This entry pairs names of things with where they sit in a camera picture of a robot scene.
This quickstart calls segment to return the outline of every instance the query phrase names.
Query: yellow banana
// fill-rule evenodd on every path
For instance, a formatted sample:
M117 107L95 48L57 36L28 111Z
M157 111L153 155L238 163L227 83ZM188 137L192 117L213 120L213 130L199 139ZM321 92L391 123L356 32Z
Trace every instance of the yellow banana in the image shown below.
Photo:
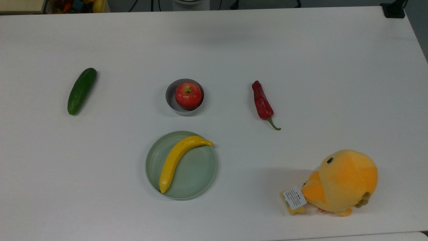
M165 163L163 164L162 172L159 179L159 189L161 193L168 190L174 176L175 169L181 157L193 147L208 145L212 146L213 143L205 140L200 136L189 136L179 141L169 152Z

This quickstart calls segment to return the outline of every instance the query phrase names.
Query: yellow plush toy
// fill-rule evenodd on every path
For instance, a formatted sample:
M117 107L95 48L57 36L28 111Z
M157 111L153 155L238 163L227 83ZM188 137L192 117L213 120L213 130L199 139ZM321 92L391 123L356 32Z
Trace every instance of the yellow plush toy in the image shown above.
M342 150L328 156L302 188L307 202L339 216L366 205L376 189L377 168L367 155Z

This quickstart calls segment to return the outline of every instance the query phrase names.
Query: cucumber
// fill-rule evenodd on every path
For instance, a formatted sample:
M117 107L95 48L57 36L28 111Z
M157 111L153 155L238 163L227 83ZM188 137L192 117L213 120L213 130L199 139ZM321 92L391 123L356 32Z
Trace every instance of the cucumber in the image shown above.
M96 78L97 71L94 68L88 68L80 74L68 98L67 110L69 114L75 115L79 112Z

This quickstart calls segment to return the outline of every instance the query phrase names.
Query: light green plate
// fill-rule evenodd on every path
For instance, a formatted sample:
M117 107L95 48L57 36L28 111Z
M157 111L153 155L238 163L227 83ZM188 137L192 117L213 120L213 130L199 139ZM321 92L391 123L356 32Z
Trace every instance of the light green plate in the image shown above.
M163 164L171 149L182 139L198 134L188 131L177 131L162 136L153 144L146 159L146 175L152 187L159 191L159 178ZM203 193L214 178L217 160L210 146L199 146L190 149L180 159L175 169L171 186L162 195L186 200Z

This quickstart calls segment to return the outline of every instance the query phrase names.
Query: apple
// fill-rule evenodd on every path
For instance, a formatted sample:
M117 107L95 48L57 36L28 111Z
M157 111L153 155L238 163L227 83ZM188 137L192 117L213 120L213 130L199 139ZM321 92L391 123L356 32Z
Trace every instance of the apple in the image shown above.
M202 102L201 88L195 83L184 82L177 87L175 100L184 109L195 109Z

